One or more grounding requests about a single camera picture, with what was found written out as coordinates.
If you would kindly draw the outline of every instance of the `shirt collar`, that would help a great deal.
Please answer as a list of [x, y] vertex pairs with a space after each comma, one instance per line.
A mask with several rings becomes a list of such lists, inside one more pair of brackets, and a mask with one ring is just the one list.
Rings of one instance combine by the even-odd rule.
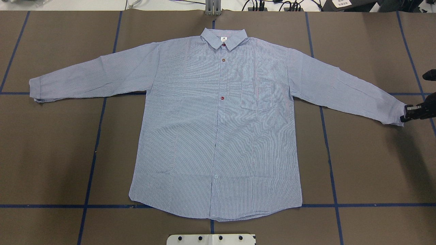
[[219, 37], [228, 37], [224, 43], [230, 51], [248, 38], [245, 30], [232, 31], [207, 28], [204, 29], [201, 37], [203, 37], [214, 49], [218, 49], [221, 44], [223, 44]]

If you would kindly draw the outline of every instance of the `button placket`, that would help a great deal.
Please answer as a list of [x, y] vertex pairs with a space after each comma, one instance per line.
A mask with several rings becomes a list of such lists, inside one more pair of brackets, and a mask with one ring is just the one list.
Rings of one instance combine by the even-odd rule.
[[220, 176], [221, 167], [221, 152], [220, 152], [220, 140], [221, 140], [221, 132], [225, 119], [225, 88], [226, 88], [226, 78], [225, 78], [225, 69], [228, 67], [228, 60], [226, 59], [226, 55], [228, 54], [228, 50], [224, 48], [226, 45], [222, 44], [222, 47], [219, 49], [219, 54], [221, 60], [219, 61], [219, 81], [218, 81], [218, 113], [217, 113], [217, 129], [216, 129], [216, 138], [215, 138], [215, 156], [213, 162], [212, 169], [212, 187], [211, 187], [211, 203], [210, 203], [210, 216], [216, 217], [216, 211], [218, 209], [219, 204], [216, 203], [218, 193], [220, 191], [219, 181], [222, 176]]

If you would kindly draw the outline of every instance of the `brown table surface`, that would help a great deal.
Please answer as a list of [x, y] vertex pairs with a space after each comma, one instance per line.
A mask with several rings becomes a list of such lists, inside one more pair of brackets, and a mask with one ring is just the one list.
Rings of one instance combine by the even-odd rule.
[[436, 14], [2, 11], [0, 244], [164, 245], [209, 233], [256, 234], [257, 245], [436, 244], [432, 120], [400, 128], [296, 99], [303, 207], [216, 222], [129, 200], [144, 93], [29, 98], [30, 78], [205, 27], [300, 50], [406, 104], [436, 91], [421, 78], [436, 68]]

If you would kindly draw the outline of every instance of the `metal bracket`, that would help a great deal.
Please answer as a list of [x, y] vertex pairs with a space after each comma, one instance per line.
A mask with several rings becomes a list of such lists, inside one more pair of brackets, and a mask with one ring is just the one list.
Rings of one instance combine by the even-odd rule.
[[254, 234], [170, 235], [167, 245], [256, 245]]
[[206, 15], [221, 15], [221, 0], [206, 0]]

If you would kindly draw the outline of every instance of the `white floor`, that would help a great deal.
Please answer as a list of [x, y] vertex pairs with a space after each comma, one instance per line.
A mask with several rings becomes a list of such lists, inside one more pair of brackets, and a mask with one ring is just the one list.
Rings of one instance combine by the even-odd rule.
[[[421, 9], [434, 13], [436, 7], [425, 3], [425, 1], [420, 4]], [[134, 2], [135, 0], [127, 0], [127, 6]], [[221, 7], [227, 10], [241, 11], [244, 3], [245, 0], [222, 0]], [[278, 11], [281, 5], [281, 3], [265, 2], [268, 11]], [[125, 7], [126, 0], [15, 0], [13, 3], [11, 0], [7, 2], [0, 1], [0, 10], [124, 10]], [[252, 7], [251, 2], [247, 4], [245, 11], [247, 11], [248, 7]], [[318, 6], [311, 0], [304, 0], [301, 7], [304, 11], [320, 11]], [[139, 10], [204, 10], [204, 5], [171, 0], [142, 0], [133, 8]]]

